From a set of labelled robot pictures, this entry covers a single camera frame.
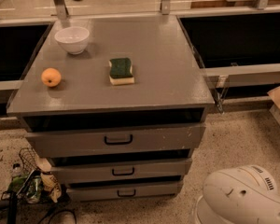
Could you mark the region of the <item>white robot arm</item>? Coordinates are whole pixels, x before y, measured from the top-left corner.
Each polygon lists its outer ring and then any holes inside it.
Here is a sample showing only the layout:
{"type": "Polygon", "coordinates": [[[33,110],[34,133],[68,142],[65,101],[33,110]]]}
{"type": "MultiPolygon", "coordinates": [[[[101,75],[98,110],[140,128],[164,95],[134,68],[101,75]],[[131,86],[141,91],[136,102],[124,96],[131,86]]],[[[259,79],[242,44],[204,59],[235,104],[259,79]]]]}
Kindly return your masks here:
{"type": "Polygon", "coordinates": [[[193,224],[280,224],[273,176],[257,165],[218,170],[203,182],[193,224]]]}

